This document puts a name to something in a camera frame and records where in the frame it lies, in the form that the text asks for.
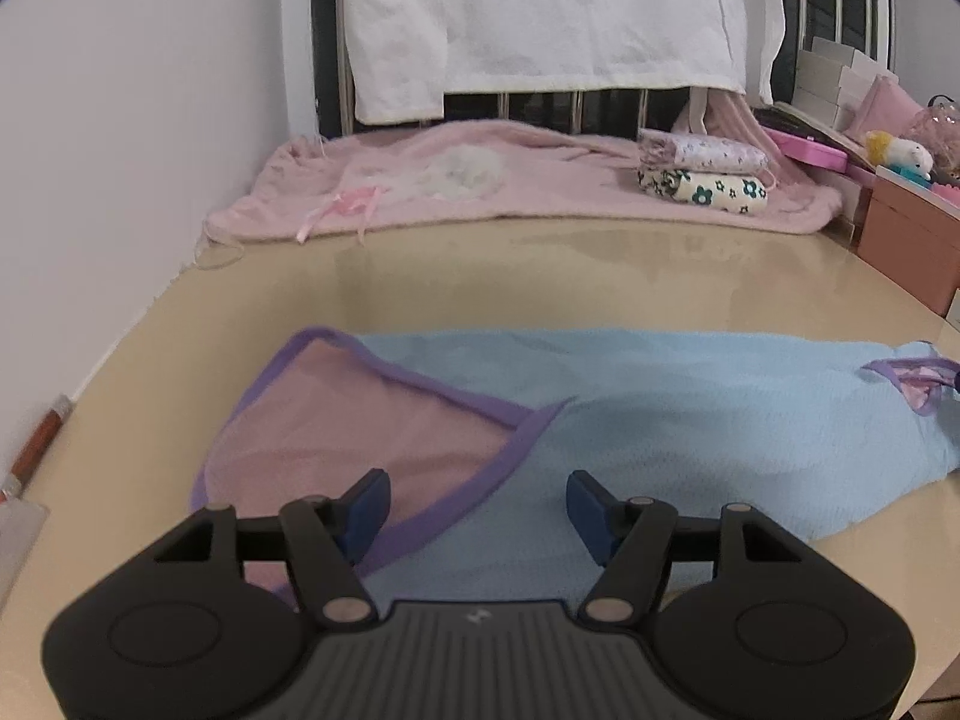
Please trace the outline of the pink blue purple-trimmed garment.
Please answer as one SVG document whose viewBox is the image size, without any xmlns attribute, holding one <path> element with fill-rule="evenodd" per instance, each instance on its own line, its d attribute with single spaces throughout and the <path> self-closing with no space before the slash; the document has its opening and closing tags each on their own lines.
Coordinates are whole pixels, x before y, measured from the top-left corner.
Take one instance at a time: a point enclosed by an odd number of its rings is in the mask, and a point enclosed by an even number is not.
<svg viewBox="0 0 960 720">
<path fill-rule="evenodd" d="M 192 504 L 274 515 L 381 468 L 391 511 L 359 567 L 379 605 L 578 600 L 597 569 L 566 516 L 571 473 L 825 538 L 957 468 L 957 395 L 914 382 L 940 366 L 922 341 L 306 328 L 245 390 Z"/>
</svg>

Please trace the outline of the salmon pink storage box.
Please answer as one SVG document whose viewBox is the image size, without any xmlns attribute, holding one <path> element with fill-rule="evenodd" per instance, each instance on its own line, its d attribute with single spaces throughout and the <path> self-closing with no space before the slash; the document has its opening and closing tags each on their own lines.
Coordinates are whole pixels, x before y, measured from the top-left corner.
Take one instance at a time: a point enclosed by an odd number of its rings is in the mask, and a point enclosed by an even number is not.
<svg viewBox="0 0 960 720">
<path fill-rule="evenodd" d="M 882 169 L 857 255 L 934 314 L 947 317 L 958 291 L 958 206 Z"/>
</svg>

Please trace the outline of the white yellow plush toy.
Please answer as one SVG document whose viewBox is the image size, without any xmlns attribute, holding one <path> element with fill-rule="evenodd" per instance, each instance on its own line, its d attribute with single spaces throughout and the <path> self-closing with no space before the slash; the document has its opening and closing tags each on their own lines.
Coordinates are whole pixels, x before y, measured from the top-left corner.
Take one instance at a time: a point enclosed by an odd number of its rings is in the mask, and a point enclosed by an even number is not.
<svg viewBox="0 0 960 720">
<path fill-rule="evenodd" d="M 864 135 L 867 161 L 874 166 L 884 166 L 890 171 L 912 181 L 929 182 L 934 160 L 921 143 L 894 137 L 884 130 L 873 130 Z"/>
</svg>

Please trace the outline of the clear bag pink contents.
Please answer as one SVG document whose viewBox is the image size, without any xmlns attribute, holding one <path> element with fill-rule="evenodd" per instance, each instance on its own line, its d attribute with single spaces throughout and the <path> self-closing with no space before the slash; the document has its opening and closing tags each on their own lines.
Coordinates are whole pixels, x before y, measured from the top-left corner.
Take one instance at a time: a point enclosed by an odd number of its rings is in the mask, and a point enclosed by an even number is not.
<svg viewBox="0 0 960 720">
<path fill-rule="evenodd" d="M 936 94 L 919 112 L 913 138 L 934 158 L 934 172 L 941 184 L 958 184 L 958 104 L 947 94 Z"/>
</svg>

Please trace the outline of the pink flat case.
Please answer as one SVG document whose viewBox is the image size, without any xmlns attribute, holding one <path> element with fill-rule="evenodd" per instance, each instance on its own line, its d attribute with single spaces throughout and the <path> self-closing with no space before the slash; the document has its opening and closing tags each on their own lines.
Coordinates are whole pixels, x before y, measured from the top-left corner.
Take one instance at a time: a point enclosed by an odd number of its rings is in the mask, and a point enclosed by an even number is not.
<svg viewBox="0 0 960 720">
<path fill-rule="evenodd" d="M 799 137 L 788 132 L 781 132 L 776 128 L 765 127 L 763 132 L 781 149 L 781 153 L 806 166 L 818 167 L 825 171 L 843 174 L 848 167 L 848 153 L 832 145 L 824 145 L 814 138 Z"/>
</svg>

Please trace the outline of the pink cushion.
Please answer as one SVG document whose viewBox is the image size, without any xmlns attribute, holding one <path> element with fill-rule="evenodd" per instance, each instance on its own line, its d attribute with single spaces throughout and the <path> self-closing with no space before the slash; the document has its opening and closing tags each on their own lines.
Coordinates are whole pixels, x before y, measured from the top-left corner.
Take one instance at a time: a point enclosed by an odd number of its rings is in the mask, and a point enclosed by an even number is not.
<svg viewBox="0 0 960 720">
<path fill-rule="evenodd" d="M 850 126 L 846 128 L 846 135 L 861 145 L 866 143 L 869 132 L 887 132 L 894 137 L 901 137 L 923 110 L 924 107 L 893 76 L 877 75 Z"/>
</svg>

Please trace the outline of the folded green flower cloth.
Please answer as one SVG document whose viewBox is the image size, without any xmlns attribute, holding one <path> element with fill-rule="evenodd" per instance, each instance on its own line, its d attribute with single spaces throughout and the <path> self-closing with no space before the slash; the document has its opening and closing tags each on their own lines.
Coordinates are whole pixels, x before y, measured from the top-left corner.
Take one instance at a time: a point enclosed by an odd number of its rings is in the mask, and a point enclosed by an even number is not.
<svg viewBox="0 0 960 720">
<path fill-rule="evenodd" d="M 638 172 L 638 184 L 647 195 L 734 215 L 756 215 L 768 203 L 765 185 L 754 176 L 649 169 Z"/>
</svg>

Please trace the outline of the stack of white boxes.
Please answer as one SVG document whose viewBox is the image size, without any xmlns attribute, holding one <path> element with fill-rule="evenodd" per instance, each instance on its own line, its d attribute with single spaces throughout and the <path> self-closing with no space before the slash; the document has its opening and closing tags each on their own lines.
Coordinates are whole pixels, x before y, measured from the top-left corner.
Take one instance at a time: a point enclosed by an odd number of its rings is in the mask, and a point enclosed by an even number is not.
<svg viewBox="0 0 960 720">
<path fill-rule="evenodd" d="M 859 49 L 816 37 L 797 54 L 791 104 L 819 124 L 850 125 L 877 76 L 889 71 Z"/>
</svg>

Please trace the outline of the folded pink floral cloth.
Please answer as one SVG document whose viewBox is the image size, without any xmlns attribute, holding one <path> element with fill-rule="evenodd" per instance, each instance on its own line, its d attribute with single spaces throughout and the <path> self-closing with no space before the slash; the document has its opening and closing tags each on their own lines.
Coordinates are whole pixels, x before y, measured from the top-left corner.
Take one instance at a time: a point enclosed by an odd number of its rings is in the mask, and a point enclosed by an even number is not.
<svg viewBox="0 0 960 720">
<path fill-rule="evenodd" d="M 643 169 L 685 169 L 718 174 L 758 174 L 768 167 L 768 154 L 729 138 L 641 130 L 636 138 Z"/>
</svg>

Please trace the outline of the metal railing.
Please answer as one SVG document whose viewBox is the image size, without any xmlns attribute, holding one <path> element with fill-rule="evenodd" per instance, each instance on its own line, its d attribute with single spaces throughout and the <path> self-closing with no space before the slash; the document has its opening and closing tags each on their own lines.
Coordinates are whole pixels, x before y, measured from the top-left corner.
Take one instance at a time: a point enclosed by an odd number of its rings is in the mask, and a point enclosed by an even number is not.
<svg viewBox="0 0 960 720">
<path fill-rule="evenodd" d="M 817 39 L 833 39 L 861 50 L 885 70 L 895 65 L 896 0 L 781 0 L 784 39 L 771 62 L 771 96 L 791 104 L 800 54 Z M 371 132 L 356 115 L 355 74 L 348 54 L 345 0 L 309 0 L 316 130 L 327 138 Z M 680 109 L 680 93 L 665 86 L 557 85 L 537 82 L 511 89 L 469 89 L 444 94 L 425 114 L 394 117 L 387 128 L 429 127 L 473 119 L 505 119 L 566 133 L 631 137 L 651 124 L 669 124 Z"/>
</svg>

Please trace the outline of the pink fleece blanket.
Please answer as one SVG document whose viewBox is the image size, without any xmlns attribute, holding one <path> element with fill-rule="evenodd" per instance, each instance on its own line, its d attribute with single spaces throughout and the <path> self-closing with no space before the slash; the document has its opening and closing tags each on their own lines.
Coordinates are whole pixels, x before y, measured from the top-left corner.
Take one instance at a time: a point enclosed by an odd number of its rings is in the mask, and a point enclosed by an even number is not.
<svg viewBox="0 0 960 720">
<path fill-rule="evenodd" d="M 206 216 L 218 244 L 295 241 L 387 227 L 496 218 L 613 218 L 719 224 L 812 234 L 841 211 L 838 190 L 815 182 L 760 127 L 747 99 L 697 91 L 670 133 L 698 133 L 768 154 L 756 215 L 675 203 L 638 184 L 636 138 L 571 135 L 505 119 L 391 128 L 280 146 L 247 195 Z"/>
</svg>

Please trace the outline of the white hanging towel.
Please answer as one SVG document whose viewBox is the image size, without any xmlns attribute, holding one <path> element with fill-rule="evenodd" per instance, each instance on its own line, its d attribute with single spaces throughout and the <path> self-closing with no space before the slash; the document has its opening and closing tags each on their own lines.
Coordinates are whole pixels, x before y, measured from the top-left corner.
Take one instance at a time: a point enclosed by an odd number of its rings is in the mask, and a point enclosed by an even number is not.
<svg viewBox="0 0 960 720">
<path fill-rule="evenodd" d="M 343 0 L 355 115 L 429 121 L 449 94 L 716 88 L 770 101 L 782 0 Z"/>
</svg>

